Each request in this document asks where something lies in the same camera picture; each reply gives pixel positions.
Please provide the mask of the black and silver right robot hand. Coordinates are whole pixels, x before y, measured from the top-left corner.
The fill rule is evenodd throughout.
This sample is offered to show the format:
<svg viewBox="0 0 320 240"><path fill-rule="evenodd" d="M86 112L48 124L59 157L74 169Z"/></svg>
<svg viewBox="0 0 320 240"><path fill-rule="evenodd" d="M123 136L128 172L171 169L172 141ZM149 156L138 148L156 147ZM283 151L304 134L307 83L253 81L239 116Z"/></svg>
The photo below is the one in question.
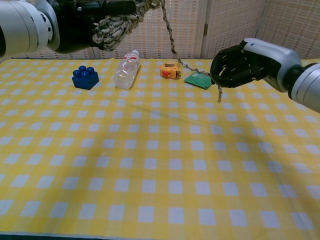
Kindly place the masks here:
<svg viewBox="0 0 320 240"><path fill-rule="evenodd" d="M221 50L210 67L211 81L222 88L237 88L254 80L265 80L285 93L285 77L302 68L298 54L257 38L246 38L240 44Z"/></svg>

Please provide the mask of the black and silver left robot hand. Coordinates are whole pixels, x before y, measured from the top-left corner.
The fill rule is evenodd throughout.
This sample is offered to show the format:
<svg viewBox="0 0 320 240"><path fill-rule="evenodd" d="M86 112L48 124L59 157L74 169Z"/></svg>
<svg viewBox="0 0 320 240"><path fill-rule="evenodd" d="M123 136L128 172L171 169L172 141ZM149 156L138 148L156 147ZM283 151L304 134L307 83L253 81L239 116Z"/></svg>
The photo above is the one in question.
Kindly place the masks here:
<svg viewBox="0 0 320 240"><path fill-rule="evenodd" d="M96 46L95 23L105 17L127 16L136 11L132 0L49 0L57 19L59 54Z"/></svg>

